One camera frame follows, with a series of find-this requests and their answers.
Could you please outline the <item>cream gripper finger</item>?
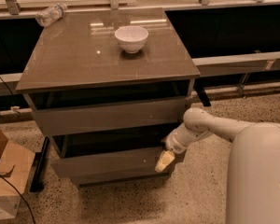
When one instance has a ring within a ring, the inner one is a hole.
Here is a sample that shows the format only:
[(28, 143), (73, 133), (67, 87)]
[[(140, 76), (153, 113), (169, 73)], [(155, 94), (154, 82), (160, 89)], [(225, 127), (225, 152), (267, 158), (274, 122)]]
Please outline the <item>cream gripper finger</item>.
[(174, 152), (172, 152), (171, 150), (164, 150), (156, 163), (155, 171), (158, 173), (163, 172), (174, 160)]

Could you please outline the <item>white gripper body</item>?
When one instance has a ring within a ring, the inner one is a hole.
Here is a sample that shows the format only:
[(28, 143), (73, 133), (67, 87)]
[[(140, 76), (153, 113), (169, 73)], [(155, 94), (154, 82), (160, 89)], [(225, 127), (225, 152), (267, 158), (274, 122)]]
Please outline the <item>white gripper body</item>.
[(175, 132), (169, 133), (165, 138), (165, 146), (167, 150), (170, 150), (176, 155), (182, 154), (187, 148), (180, 144), (176, 137)]

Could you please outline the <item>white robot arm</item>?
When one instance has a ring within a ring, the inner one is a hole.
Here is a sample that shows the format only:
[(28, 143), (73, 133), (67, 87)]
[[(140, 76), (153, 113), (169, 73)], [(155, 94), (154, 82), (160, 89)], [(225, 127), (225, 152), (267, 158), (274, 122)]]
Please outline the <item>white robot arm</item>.
[(155, 171), (211, 134), (231, 143), (226, 224), (280, 224), (280, 123), (225, 119), (190, 108), (165, 137)]

